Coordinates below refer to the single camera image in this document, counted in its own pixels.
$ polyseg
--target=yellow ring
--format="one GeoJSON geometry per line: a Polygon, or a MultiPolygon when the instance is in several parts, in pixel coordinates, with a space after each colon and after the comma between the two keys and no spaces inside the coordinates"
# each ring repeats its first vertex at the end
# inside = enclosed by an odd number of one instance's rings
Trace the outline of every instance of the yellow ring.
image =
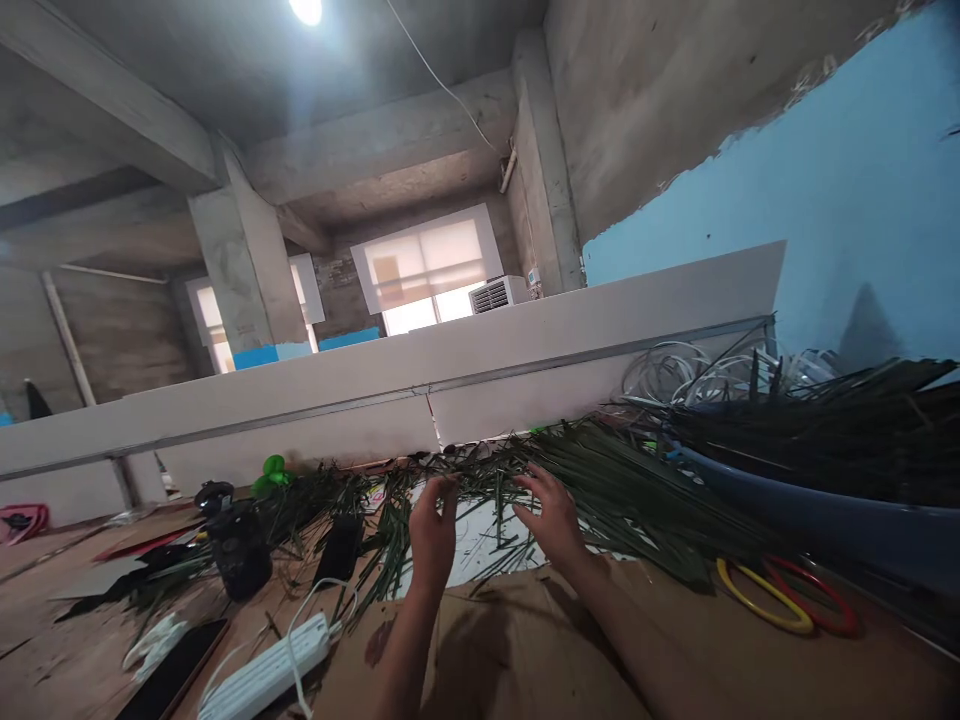
{"type": "Polygon", "coordinates": [[[762,577],[757,575],[750,568],[745,568],[743,567],[743,565],[739,565],[739,564],[736,565],[736,568],[737,570],[742,572],[744,575],[746,575],[748,578],[753,580],[757,585],[759,585],[768,593],[773,595],[781,603],[786,605],[787,608],[790,610],[790,612],[796,615],[798,619],[785,620],[784,618],[779,617],[778,615],[774,615],[771,612],[767,612],[762,607],[756,605],[754,602],[748,599],[742,592],[737,590],[737,587],[733,584],[733,581],[730,579],[730,572],[727,569],[727,561],[723,558],[717,558],[717,572],[720,573],[720,579],[723,580],[723,584],[726,585],[727,589],[730,592],[732,592],[740,602],[746,605],[751,612],[759,615],[767,622],[772,623],[776,625],[778,628],[782,630],[786,630],[787,632],[796,633],[797,635],[809,635],[811,632],[813,632],[813,620],[811,620],[810,616],[807,615],[807,613],[805,613],[799,605],[793,602],[793,600],[788,598],[786,595],[780,592],[773,585],[771,585],[762,577]]]}

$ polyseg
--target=black bottle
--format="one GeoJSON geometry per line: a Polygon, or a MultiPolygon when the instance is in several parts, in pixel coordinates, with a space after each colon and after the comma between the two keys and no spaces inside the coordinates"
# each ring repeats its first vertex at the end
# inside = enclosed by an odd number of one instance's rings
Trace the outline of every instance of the black bottle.
{"type": "Polygon", "coordinates": [[[273,574],[260,518],[252,500],[237,502],[207,523],[213,560],[231,600],[252,598],[273,574]]]}

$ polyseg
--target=smartphone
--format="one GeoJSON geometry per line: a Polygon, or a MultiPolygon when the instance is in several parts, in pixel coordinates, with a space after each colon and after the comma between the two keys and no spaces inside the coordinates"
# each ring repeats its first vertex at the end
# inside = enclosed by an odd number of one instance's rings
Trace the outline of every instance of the smartphone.
{"type": "Polygon", "coordinates": [[[353,577],[363,542],[363,515],[338,515],[327,536],[327,544],[320,556],[320,564],[313,576],[316,585],[323,578],[347,582],[353,577]]]}
{"type": "Polygon", "coordinates": [[[117,720],[166,720],[226,632],[226,620],[214,620],[187,631],[157,666],[117,720]]]}

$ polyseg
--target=air conditioner unit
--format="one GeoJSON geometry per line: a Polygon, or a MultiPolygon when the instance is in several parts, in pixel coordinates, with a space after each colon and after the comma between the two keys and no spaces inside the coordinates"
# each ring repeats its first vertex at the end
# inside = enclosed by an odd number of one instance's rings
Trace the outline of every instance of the air conditioner unit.
{"type": "Polygon", "coordinates": [[[470,291],[470,307],[473,308],[474,315],[527,300],[530,300],[527,281],[516,275],[505,275],[488,282],[482,288],[470,291]]]}

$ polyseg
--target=ceiling light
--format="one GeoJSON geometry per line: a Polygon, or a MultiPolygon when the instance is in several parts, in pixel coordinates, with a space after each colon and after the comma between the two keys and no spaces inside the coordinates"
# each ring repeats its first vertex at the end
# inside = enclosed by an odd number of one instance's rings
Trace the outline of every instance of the ceiling light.
{"type": "Polygon", "coordinates": [[[290,0],[290,7],[300,22],[314,27],[320,24],[323,17],[323,3],[320,0],[290,0]]]}

